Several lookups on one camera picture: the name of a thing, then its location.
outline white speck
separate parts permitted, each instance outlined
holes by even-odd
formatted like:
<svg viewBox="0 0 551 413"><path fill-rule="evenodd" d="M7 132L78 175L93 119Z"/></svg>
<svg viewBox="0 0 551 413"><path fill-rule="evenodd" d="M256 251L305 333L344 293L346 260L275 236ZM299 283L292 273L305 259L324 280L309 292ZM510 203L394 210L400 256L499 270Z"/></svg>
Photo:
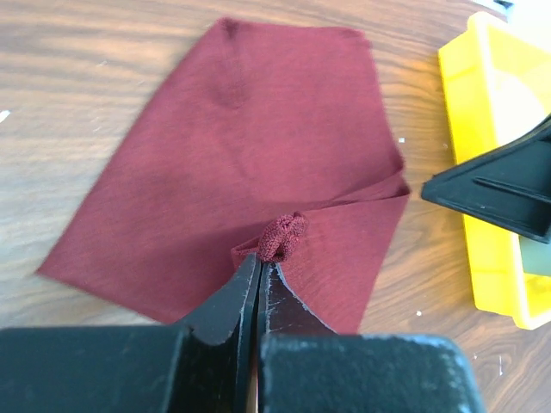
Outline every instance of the white speck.
<svg viewBox="0 0 551 413"><path fill-rule="evenodd" d="M0 123L4 122L9 114L11 114L9 110L3 110L2 112L0 112Z"/></svg>

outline yellow container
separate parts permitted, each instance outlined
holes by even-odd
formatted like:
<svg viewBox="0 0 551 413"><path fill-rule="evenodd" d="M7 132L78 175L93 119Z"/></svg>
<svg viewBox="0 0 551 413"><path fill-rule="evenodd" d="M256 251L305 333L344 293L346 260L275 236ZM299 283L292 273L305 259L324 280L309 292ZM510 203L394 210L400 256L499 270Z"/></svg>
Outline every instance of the yellow container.
<svg viewBox="0 0 551 413"><path fill-rule="evenodd" d="M551 113L551 51L487 13L439 51L457 163L504 145ZM551 321L551 276L524 272L524 238L464 217L477 308L523 329Z"/></svg>

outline table surface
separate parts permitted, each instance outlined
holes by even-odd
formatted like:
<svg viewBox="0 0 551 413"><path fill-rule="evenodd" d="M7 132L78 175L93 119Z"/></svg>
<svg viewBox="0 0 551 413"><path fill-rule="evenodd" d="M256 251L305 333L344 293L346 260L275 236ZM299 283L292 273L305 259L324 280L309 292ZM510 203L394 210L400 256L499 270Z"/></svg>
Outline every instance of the table surface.
<svg viewBox="0 0 551 413"><path fill-rule="evenodd" d="M488 410L549 411L551 325L477 311L461 216L420 200L453 164L436 51L480 9L468 0L0 0L0 326L151 321L34 271L145 102L221 15L349 26L373 43L413 196L363 332L454 339Z"/></svg>

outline fabric knot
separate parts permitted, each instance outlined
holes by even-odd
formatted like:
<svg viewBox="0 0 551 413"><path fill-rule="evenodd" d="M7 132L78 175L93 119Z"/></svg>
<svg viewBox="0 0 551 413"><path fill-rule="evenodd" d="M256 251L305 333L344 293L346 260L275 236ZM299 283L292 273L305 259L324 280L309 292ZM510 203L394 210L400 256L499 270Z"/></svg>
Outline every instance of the fabric knot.
<svg viewBox="0 0 551 413"><path fill-rule="evenodd" d="M258 258L264 262L284 262L294 252L308 221L301 213L282 215L270 222L258 241Z"/></svg>

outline folded fabric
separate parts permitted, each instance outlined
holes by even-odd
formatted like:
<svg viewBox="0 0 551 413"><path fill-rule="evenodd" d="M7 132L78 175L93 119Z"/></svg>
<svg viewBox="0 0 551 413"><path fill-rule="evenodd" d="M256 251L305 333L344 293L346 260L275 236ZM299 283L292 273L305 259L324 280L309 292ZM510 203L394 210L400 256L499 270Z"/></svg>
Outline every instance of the folded fabric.
<svg viewBox="0 0 551 413"><path fill-rule="evenodd" d="M255 252L355 332L409 194L402 169L360 32L221 19L38 272L170 323Z"/></svg>

